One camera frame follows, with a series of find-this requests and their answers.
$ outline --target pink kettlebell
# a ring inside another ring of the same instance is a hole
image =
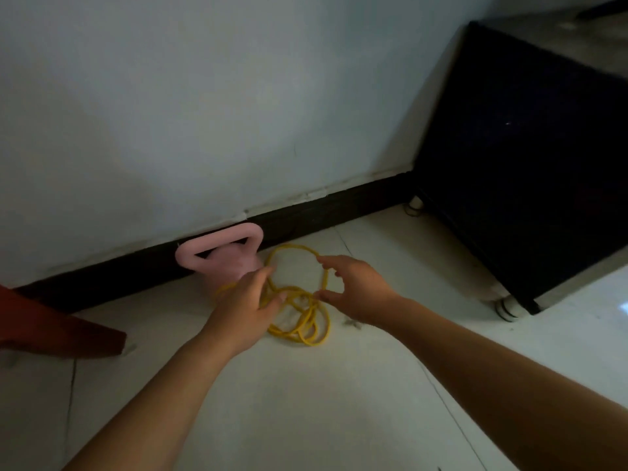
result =
[[[186,241],[177,248],[175,259],[184,268],[203,274],[213,297],[221,287],[236,283],[247,272],[263,266],[257,257],[257,248],[263,237],[260,226],[241,223]],[[246,243],[233,243],[243,238],[248,238]],[[196,256],[208,249],[214,250],[207,259]]]

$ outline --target left hand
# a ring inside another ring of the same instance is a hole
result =
[[[287,293],[282,292],[264,308],[259,307],[264,283],[273,271],[274,267],[266,266],[245,274],[224,294],[196,339],[224,348],[230,357],[251,348],[286,300]]]

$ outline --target forearm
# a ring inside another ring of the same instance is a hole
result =
[[[610,469],[628,462],[622,406],[414,301],[399,299],[387,313],[382,328],[518,467]]]
[[[67,465],[66,471],[170,469],[230,355],[193,339]]]

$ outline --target tile grout line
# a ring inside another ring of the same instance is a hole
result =
[[[477,454],[477,451],[475,451],[475,448],[473,447],[473,445],[471,444],[471,441],[469,441],[467,434],[464,432],[464,430],[462,429],[462,427],[460,426],[460,424],[458,423],[458,420],[456,420],[456,417],[453,415],[453,413],[451,412],[451,410],[449,409],[449,407],[447,406],[447,403],[445,403],[445,400],[443,399],[443,397],[441,396],[440,392],[438,391],[438,388],[436,388],[436,386],[434,385],[434,382],[432,382],[432,380],[429,378],[429,373],[425,368],[425,365],[423,365],[421,363],[421,361],[419,360],[419,365],[421,366],[423,373],[425,374],[426,377],[428,377],[428,382],[432,385],[432,388],[434,388],[434,391],[436,392],[436,395],[438,395],[438,397],[440,398],[440,401],[443,402],[443,405],[445,405],[445,408],[447,409],[447,412],[449,413],[449,416],[451,416],[451,418],[453,419],[453,422],[456,424],[456,426],[458,427],[458,429],[460,430],[460,433],[462,433],[462,436],[465,437],[465,440],[467,440],[467,443],[469,445],[469,447],[473,450],[475,457],[477,458],[477,460],[480,462],[480,464],[482,465],[482,467],[484,468],[484,471],[488,471],[488,469],[486,468],[486,466],[484,466],[484,463],[482,461],[482,459],[480,458],[480,456]]]
[[[74,381],[77,376],[77,358],[72,364],[72,378],[70,380],[70,399],[68,400],[68,412],[65,417],[65,436],[63,439],[63,465],[67,464],[70,457],[70,414],[72,413],[72,402],[74,400]]]
[[[342,235],[340,234],[340,231],[338,231],[338,229],[337,229],[336,227],[334,227],[334,231],[336,232],[336,234],[337,234],[337,235],[338,235],[338,237],[340,238],[340,241],[342,241],[342,244],[343,244],[343,245],[345,245],[345,248],[347,248],[347,251],[349,251],[349,254],[350,254],[352,257],[355,257],[355,256],[353,256],[353,253],[351,253],[351,250],[349,249],[349,246],[347,246],[347,243],[345,243],[345,240],[344,240],[344,238],[342,237]]]

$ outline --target yellow rope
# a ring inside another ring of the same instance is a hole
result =
[[[281,249],[302,249],[304,251],[308,251],[315,256],[319,256],[319,254],[314,251],[312,248],[308,248],[307,246],[303,246],[300,244],[282,244],[277,246],[277,248],[273,249],[271,253],[266,258],[264,262],[265,266],[268,266],[271,262],[272,257]],[[320,289],[327,288],[327,277],[329,275],[329,271],[327,269],[323,270],[323,277],[321,279]],[[218,298],[220,294],[228,289],[231,289],[236,284],[231,283],[228,285],[224,285],[218,288],[214,297]],[[320,301],[314,299],[314,296],[308,291],[305,291],[298,286],[284,286],[282,288],[278,288],[272,282],[272,279],[269,277],[267,280],[267,289],[262,294],[262,299],[260,300],[260,305],[265,306],[269,300],[271,300],[275,294],[279,294],[280,292],[286,291],[288,293],[288,297],[286,301],[281,306],[283,309],[286,304],[290,304],[294,309],[301,313],[299,320],[296,322],[296,325],[291,330],[282,330],[277,327],[275,324],[271,324],[268,328],[268,332],[274,335],[275,337],[281,337],[282,339],[290,340],[292,342],[302,343],[303,345],[309,345],[310,347],[314,345],[322,344],[327,336],[329,335],[329,330],[331,328],[331,322],[329,320],[329,312],[327,312],[326,307],[321,304]],[[307,305],[303,307],[299,304],[299,302],[307,301]],[[325,332],[322,335],[319,334],[319,327],[316,322],[316,314],[317,311],[320,311],[321,315],[325,320]]]

